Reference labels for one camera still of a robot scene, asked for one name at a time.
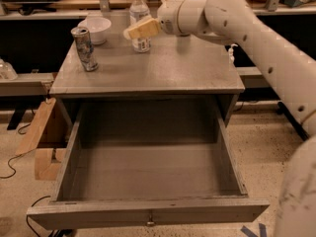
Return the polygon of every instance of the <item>soda can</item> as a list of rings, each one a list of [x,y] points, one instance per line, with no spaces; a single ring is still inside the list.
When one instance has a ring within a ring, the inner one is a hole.
[[[98,62],[93,54],[89,30],[85,27],[76,27],[71,30],[75,39],[77,52],[85,71],[94,71],[98,68]]]

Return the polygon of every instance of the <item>tabletop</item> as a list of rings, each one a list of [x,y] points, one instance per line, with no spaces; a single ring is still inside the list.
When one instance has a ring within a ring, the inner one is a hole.
[[[239,94],[244,91],[236,68],[221,45],[194,36],[161,33],[150,51],[137,53],[124,39],[127,10],[106,15],[112,21],[108,41],[96,45],[99,68],[85,72],[72,44],[50,94],[60,98],[146,94]]]

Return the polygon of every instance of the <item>drawer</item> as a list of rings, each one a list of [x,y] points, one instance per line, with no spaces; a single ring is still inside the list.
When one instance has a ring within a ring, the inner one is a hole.
[[[48,205],[46,229],[247,222],[248,198],[212,96],[83,103]]]

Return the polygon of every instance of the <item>speckled floor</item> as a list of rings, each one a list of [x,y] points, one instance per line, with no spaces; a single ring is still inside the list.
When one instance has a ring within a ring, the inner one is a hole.
[[[12,174],[7,161],[15,156],[15,150],[23,137],[18,130],[6,129],[11,115],[11,111],[0,112],[1,177]],[[32,113],[27,112],[19,127],[31,120]],[[290,156],[302,140],[287,119],[277,114],[277,102],[238,103],[227,131],[249,197],[267,198],[271,204],[254,222],[80,229],[72,236],[273,236],[277,198],[284,171]],[[38,198],[51,193],[54,182],[35,180],[34,152],[11,163],[17,170],[16,175],[0,180],[0,236],[36,236],[26,223],[26,211]],[[39,204],[46,202],[47,199],[44,199]],[[50,234],[50,231],[30,222],[39,236]]]

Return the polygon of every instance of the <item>clear bottle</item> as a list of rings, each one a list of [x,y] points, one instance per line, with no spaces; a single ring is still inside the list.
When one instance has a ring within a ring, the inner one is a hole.
[[[133,0],[129,8],[130,24],[135,24],[147,15],[150,15],[147,4],[143,0]],[[133,39],[132,46],[137,52],[146,52],[150,49],[150,38]]]

